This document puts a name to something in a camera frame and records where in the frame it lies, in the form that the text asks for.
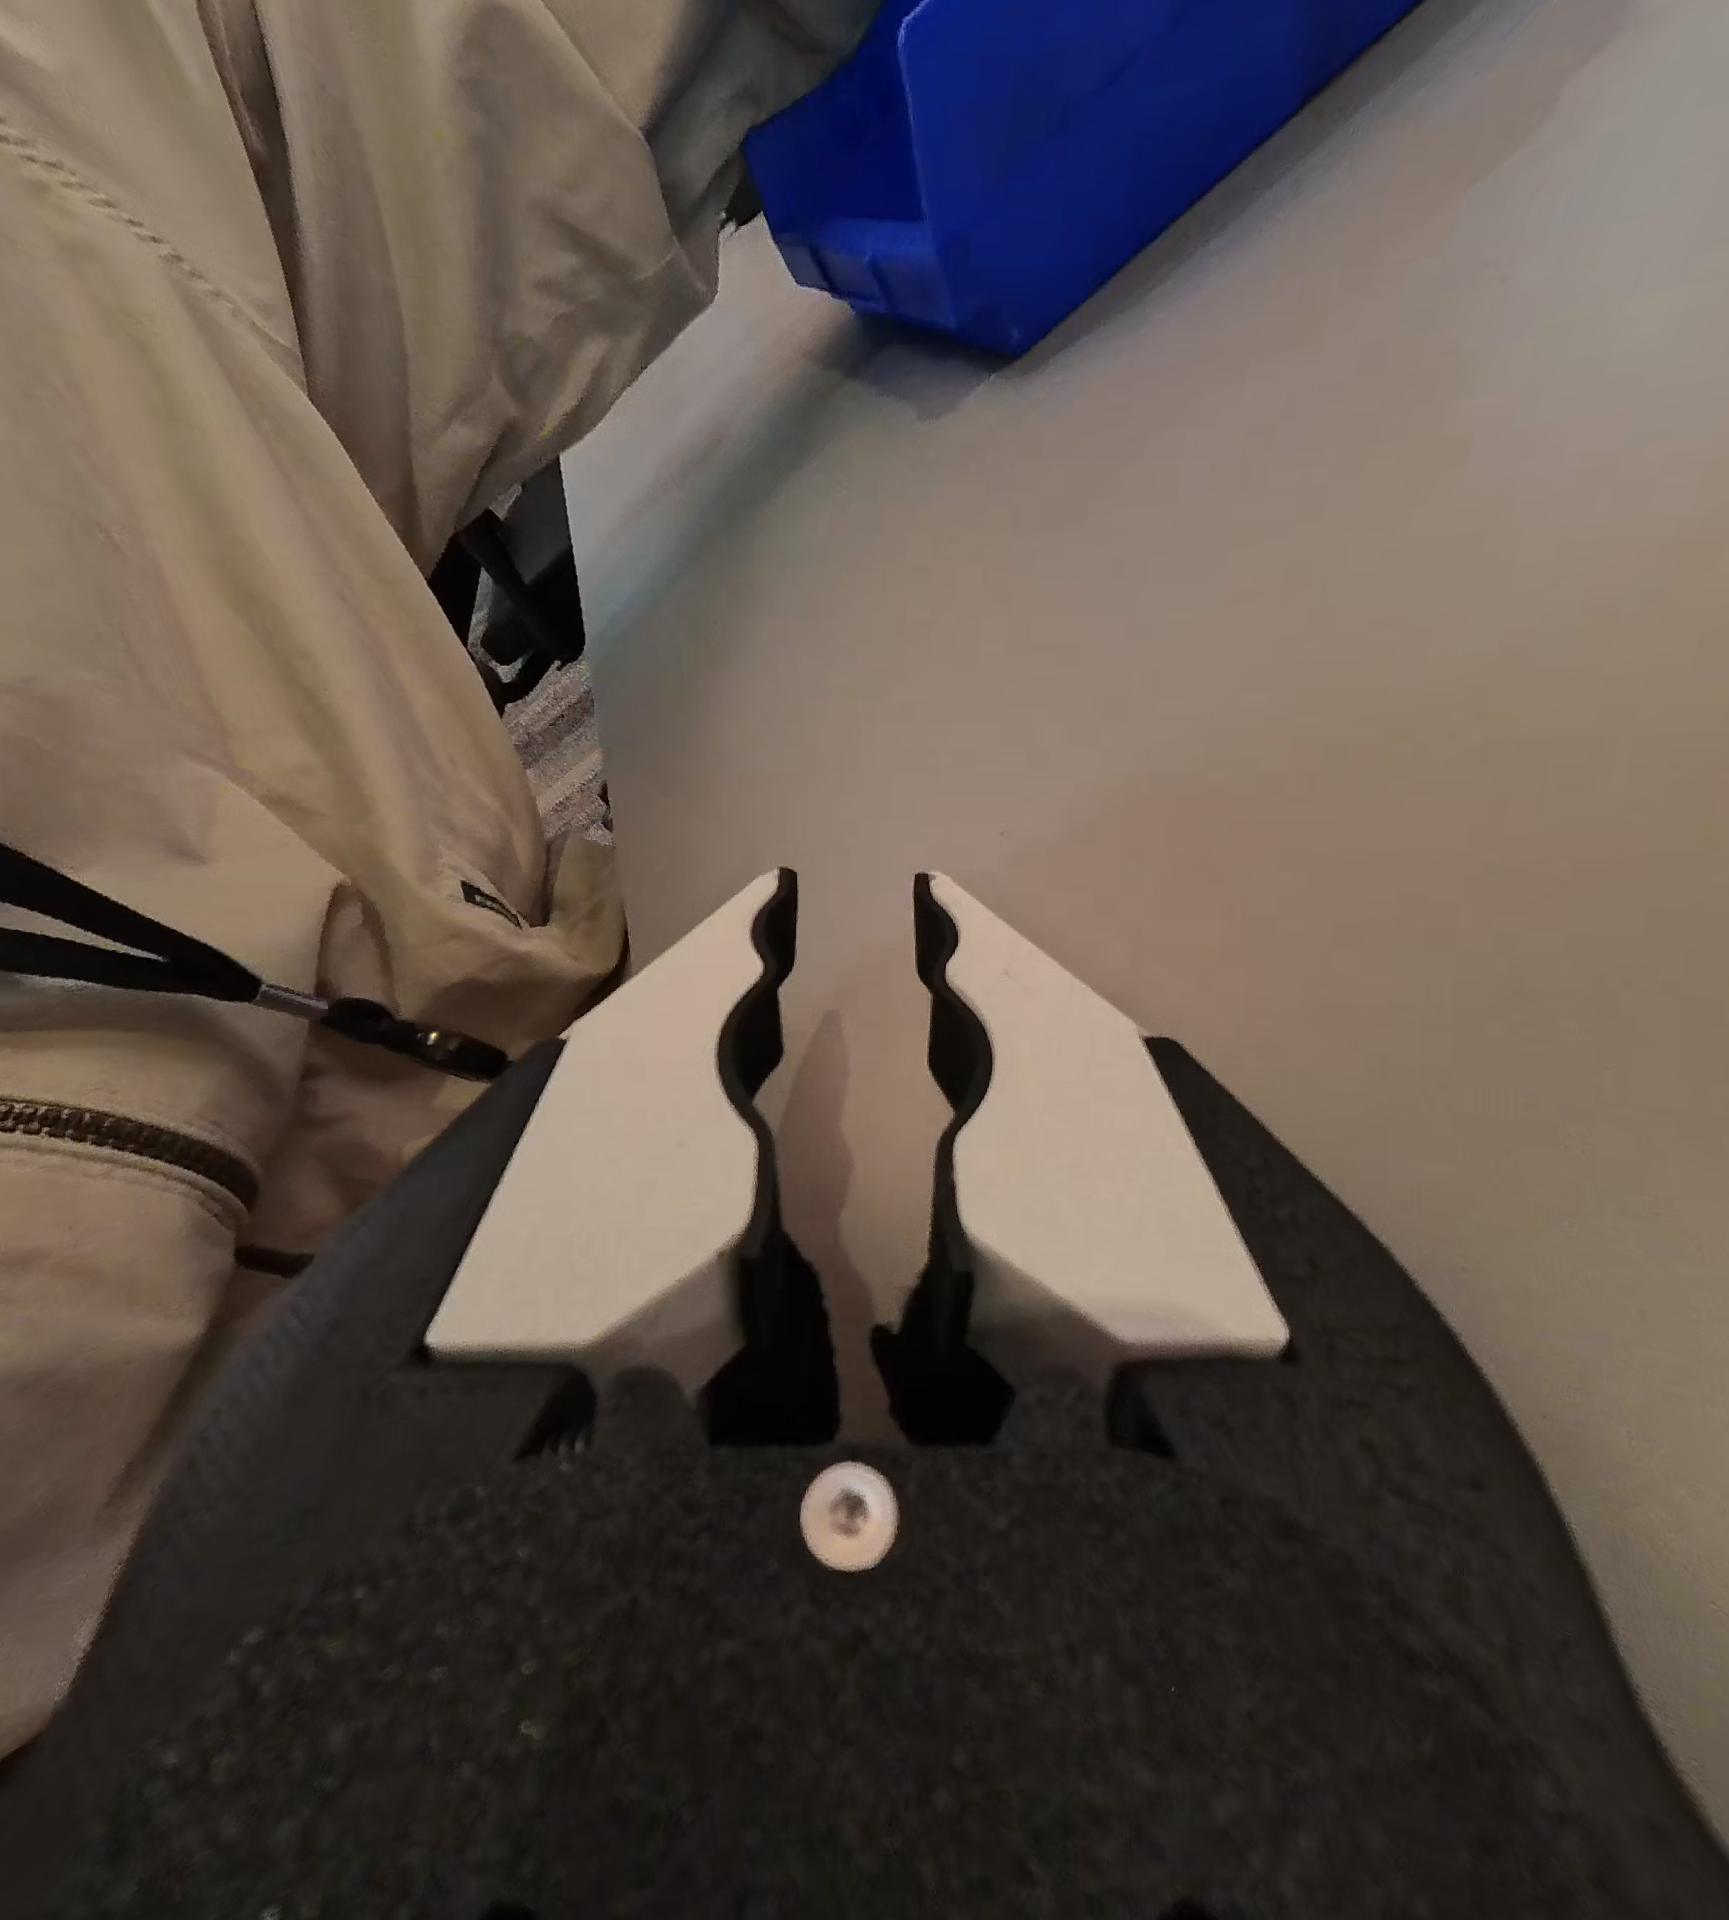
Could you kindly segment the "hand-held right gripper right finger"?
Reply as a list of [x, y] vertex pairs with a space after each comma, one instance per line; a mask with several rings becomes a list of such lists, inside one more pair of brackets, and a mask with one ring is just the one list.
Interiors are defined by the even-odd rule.
[[1157, 1039], [956, 879], [915, 876], [926, 1068], [949, 1105], [886, 1374], [1276, 1362], [1288, 1325]]

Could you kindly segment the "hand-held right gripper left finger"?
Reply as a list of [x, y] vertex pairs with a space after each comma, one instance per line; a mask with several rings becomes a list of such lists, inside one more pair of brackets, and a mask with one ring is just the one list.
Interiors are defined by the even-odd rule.
[[833, 1374], [756, 1103], [795, 928], [795, 872], [759, 872], [571, 1023], [424, 1331], [432, 1360]]

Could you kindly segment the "blue plastic bin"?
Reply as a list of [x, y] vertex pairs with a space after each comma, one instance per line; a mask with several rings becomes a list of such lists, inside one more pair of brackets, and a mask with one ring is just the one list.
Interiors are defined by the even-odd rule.
[[1016, 357], [1410, 1], [894, 1], [741, 141], [789, 275]]

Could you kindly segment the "grey desk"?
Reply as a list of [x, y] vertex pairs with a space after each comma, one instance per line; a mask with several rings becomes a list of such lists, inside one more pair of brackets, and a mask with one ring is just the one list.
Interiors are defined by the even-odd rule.
[[565, 494], [635, 957], [802, 877], [850, 1329], [939, 869], [1398, 1254], [1729, 1841], [1729, 4], [1418, 7], [1011, 366], [722, 259]]

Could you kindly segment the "black office chair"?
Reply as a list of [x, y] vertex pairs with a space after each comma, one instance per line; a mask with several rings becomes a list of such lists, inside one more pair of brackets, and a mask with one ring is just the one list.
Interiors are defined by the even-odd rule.
[[468, 522], [425, 580], [495, 714], [585, 655], [561, 461]]

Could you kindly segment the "beige jacket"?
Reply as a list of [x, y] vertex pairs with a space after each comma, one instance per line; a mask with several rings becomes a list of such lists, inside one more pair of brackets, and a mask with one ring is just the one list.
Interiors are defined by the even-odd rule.
[[[430, 575], [717, 282], [874, 4], [0, 4], [0, 843], [525, 1052], [615, 971]], [[0, 974], [0, 1795], [189, 1404], [476, 1092]]]

